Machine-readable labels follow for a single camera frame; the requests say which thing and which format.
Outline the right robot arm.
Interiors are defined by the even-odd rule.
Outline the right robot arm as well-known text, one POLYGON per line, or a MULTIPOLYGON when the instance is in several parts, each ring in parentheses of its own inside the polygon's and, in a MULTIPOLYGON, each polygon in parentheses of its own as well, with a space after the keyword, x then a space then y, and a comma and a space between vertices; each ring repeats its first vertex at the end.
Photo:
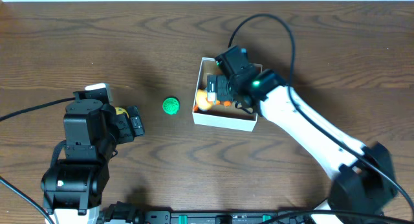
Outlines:
POLYGON ((349 136, 306 104, 280 75, 259 71, 244 49, 215 57, 226 83, 219 92, 243 109, 287 132, 320 164, 332 181, 329 196, 307 215, 314 223, 380 223, 383 207, 397 194, 388 150, 349 136))

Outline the yellow ball with blue letters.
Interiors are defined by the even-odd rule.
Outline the yellow ball with blue letters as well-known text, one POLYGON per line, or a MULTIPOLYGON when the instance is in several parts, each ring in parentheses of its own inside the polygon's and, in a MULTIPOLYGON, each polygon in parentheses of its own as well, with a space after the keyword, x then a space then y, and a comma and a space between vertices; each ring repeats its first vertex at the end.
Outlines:
POLYGON ((122 107, 116 107, 115 110, 117 115, 126 115, 127 118, 129 118, 129 113, 126 111, 126 109, 122 107))

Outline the green ridged ball toy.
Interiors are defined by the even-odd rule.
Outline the green ridged ball toy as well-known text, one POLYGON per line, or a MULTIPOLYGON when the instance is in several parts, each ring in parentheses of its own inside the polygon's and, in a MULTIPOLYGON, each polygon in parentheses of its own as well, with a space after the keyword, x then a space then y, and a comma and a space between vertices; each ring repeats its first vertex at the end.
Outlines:
POLYGON ((180 102, 175 97, 168 97, 162 103, 163 111, 168 115, 176 115, 180 109, 180 102))

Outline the brown plush toy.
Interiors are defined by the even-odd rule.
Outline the brown plush toy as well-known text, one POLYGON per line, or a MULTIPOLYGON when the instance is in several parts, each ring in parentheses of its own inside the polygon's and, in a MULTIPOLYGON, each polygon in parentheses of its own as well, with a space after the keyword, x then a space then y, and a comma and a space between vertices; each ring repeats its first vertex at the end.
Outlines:
POLYGON ((232 103, 231 103, 231 101, 228 101, 228 100, 227 101, 216 100, 215 105, 222 105, 224 107, 230 107, 232 105, 232 103))

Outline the yellow blue duck toy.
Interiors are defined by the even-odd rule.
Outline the yellow blue duck toy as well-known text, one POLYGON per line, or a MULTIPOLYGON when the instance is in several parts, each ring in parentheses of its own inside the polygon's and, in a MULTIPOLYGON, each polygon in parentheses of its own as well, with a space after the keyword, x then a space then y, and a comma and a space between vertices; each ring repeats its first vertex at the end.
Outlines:
POLYGON ((198 89, 195 94, 195 105, 193 111, 208 111, 214 106, 214 103, 208 100, 208 92, 198 89))

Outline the white cardboard box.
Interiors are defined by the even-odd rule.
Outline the white cardboard box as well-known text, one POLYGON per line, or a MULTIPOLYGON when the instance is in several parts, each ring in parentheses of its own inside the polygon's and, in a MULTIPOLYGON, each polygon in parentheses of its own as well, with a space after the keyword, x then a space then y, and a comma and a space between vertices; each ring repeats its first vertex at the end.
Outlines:
MULTIPOLYGON (((207 88, 207 76, 210 74, 221 74, 221 70, 216 65, 213 58, 203 57, 199 68, 197 85, 195 94, 198 89, 205 90, 207 88)), ((208 111, 191 111, 194 124, 203 126, 212 126, 226 129, 236 129, 241 131, 253 131, 258 114, 248 114, 241 109, 235 107, 232 102, 230 107, 215 105, 208 111)))

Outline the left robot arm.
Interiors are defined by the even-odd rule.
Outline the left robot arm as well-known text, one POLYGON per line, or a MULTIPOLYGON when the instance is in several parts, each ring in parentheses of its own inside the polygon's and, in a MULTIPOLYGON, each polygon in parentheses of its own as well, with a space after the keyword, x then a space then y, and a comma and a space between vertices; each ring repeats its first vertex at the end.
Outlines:
POLYGON ((144 134, 140 113, 136 106, 76 99, 63 124, 65 140, 41 180, 43 206, 55 223, 96 223, 116 147, 144 134))

